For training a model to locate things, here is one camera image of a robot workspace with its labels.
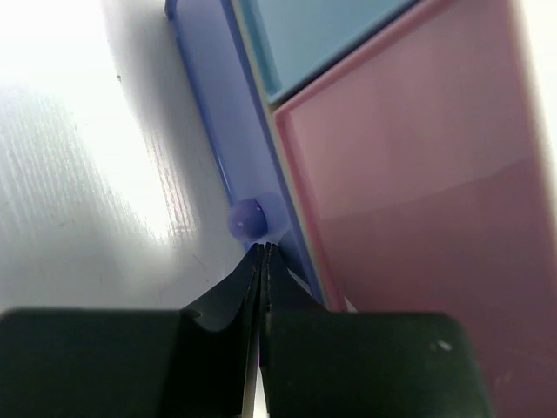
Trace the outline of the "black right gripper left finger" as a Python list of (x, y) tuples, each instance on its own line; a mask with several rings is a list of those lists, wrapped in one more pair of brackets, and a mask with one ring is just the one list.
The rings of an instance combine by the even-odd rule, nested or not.
[(1, 316), (4, 417), (240, 417), (265, 249), (186, 307), (14, 308)]

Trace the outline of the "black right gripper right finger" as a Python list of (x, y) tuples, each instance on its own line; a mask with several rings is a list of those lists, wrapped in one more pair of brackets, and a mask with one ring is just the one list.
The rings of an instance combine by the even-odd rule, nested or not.
[(261, 267), (260, 367), (272, 417), (491, 417), (466, 332), (443, 313), (333, 313), (279, 250)]

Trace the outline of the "purple blue drawer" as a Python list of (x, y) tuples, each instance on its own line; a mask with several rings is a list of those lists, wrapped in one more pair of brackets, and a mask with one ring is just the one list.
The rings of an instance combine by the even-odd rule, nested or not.
[(325, 302), (232, 3), (168, 1), (164, 12), (231, 205), (229, 234), (244, 247), (277, 245), (287, 268)]

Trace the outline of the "pink drawer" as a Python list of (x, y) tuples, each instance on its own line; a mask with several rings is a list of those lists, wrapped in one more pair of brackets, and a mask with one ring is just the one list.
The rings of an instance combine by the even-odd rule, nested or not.
[(556, 414), (556, 231), (512, 1), (422, 1), (275, 112), (335, 307), (442, 311)]

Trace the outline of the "light blue small drawer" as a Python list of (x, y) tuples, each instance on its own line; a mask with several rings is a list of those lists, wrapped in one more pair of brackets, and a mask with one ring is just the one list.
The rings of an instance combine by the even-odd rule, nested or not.
[(407, 0), (238, 3), (272, 104), (303, 88), (414, 5)]

